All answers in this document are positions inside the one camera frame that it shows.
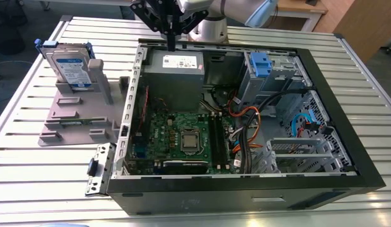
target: metal bracket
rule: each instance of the metal bracket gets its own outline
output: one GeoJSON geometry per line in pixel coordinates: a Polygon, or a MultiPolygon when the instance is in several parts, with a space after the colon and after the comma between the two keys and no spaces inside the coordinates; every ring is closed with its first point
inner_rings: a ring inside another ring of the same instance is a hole
{"type": "Polygon", "coordinates": [[[90,175],[86,196],[109,196],[109,181],[113,175],[113,161],[115,156],[117,144],[101,144],[97,148],[95,157],[93,158],[87,174],[90,175]]]}

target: hard drive label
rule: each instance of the hard drive label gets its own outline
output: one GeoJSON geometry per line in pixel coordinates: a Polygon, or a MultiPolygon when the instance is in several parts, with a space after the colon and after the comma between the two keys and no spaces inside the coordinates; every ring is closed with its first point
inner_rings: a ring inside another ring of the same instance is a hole
{"type": "Polygon", "coordinates": [[[89,73],[83,70],[82,59],[56,59],[59,69],[66,77],[68,84],[74,87],[90,87],[93,81],[90,80],[89,73]]]}

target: chip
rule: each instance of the chip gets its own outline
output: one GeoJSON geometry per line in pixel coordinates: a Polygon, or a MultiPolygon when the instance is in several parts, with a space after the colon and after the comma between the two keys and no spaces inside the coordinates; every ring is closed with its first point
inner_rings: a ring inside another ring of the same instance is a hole
{"type": "Polygon", "coordinates": [[[197,135],[185,135],[185,148],[197,148],[198,147],[198,136],[197,135]]]}

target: wire bundle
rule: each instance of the wire bundle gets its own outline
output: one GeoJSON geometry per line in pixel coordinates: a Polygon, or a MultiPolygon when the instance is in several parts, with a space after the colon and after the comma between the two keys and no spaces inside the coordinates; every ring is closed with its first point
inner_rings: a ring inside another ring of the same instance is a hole
{"type": "MultiPolygon", "coordinates": [[[[310,88],[306,89],[290,89],[287,91],[281,91],[271,95],[259,105],[259,108],[255,110],[257,112],[262,112],[265,107],[270,105],[279,97],[285,96],[286,94],[305,94],[310,91],[310,88]]],[[[245,157],[245,161],[242,161],[241,171],[246,174],[251,173],[251,151],[250,151],[250,144],[247,140],[247,129],[255,119],[257,115],[251,115],[249,121],[243,127],[241,132],[241,150],[242,150],[242,157],[245,157]]]]}

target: motherboard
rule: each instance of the motherboard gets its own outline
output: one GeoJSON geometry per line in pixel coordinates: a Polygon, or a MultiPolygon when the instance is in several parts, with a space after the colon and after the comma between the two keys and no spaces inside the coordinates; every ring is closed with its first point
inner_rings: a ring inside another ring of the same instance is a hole
{"type": "Polygon", "coordinates": [[[197,113],[153,113],[149,138],[137,142],[130,172],[142,174],[229,174],[226,137],[231,117],[197,113]]]}

